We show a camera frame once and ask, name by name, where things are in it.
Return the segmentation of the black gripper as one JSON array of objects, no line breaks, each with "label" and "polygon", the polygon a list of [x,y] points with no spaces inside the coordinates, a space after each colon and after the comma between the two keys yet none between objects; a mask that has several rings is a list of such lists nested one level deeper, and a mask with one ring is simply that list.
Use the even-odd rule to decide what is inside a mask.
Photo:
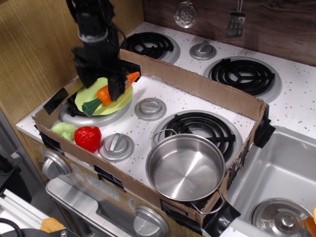
[{"label": "black gripper", "polygon": [[128,85],[127,74],[141,72],[138,64],[119,58],[118,37],[83,41],[83,46],[71,49],[77,74],[85,88],[91,87],[97,79],[108,77],[109,95],[116,101],[124,94]]}]

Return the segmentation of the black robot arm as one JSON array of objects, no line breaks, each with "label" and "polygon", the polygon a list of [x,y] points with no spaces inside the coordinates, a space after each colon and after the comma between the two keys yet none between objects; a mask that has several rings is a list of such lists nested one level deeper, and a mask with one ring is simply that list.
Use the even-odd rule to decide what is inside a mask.
[{"label": "black robot arm", "polygon": [[140,66],[119,58],[121,29],[112,22],[114,6],[108,0],[68,0],[71,16],[77,23],[82,47],[73,47],[77,74],[85,88],[98,78],[108,79],[109,95],[116,101],[124,94],[127,75]]}]

